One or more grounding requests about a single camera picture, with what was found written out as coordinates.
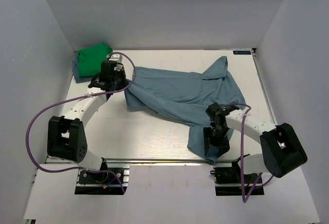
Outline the blue-grey t-shirt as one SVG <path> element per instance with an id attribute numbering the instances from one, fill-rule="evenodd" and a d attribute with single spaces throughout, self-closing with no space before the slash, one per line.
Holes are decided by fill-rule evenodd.
<path id="1" fill-rule="evenodd" d="M 226 153 L 214 146 L 206 153 L 203 136 L 210 123 L 209 105 L 246 102 L 228 71 L 226 56 L 203 73 L 137 67 L 135 77 L 124 92 L 129 111 L 151 110 L 189 126 L 188 149 L 211 164 Z"/>

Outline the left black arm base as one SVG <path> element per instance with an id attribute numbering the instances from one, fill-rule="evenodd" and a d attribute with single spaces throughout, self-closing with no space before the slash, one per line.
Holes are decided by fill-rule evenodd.
<path id="1" fill-rule="evenodd" d="M 124 195 L 117 177 L 126 191 L 129 182 L 129 166 L 123 164 L 108 165 L 111 173 L 89 173 L 86 170 L 78 172 L 75 195 Z"/>

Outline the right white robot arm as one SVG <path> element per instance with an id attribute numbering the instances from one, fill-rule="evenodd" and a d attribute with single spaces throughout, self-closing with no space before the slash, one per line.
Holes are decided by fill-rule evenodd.
<path id="1" fill-rule="evenodd" d="M 219 105 L 213 103 L 206 109 L 210 118 L 209 127 L 204 128 L 204 149 L 218 149 L 221 156 L 228 152 L 229 132 L 236 130 L 242 137 L 249 137 L 261 146 L 261 154 L 248 156 L 232 169 L 233 178 L 246 181 L 252 173 L 270 173 L 276 178 L 305 164 L 306 152 L 293 127 L 260 121 L 239 108 L 239 104 Z"/>

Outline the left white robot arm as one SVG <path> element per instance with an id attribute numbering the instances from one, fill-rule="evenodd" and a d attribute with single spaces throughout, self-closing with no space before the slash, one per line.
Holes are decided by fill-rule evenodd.
<path id="1" fill-rule="evenodd" d="M 107 102 L 109 91 L 121 90 L 128 86 L 121 60 L 105 60 L 86 90 L 86 98 L 81 98 L 68 112 L 60 117 L 53 116 L 48 122 L 47 154 L 74 162 L 91 170 L 97 182 L 108 178 L 108 169 L 103 159 L 88 149 L 85 126 L 95 112 Z"/>

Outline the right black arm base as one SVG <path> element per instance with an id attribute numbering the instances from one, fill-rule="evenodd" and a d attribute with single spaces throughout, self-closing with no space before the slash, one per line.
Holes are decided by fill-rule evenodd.
<path id="1" fill-rule="evenodd" d="M 210 171 L 210 175 L 214 177 L 216 196 L 242 196 L 241 169 L 238 161 L 233 161 L 231 166 L 216 166 Z M 245 195 L 250 191 L 257 177 L 257 173 L 244 175 Z M 264 195 L 264 189 L 260 187 L 262 183 L 260 178 L 251 195 Z"/>

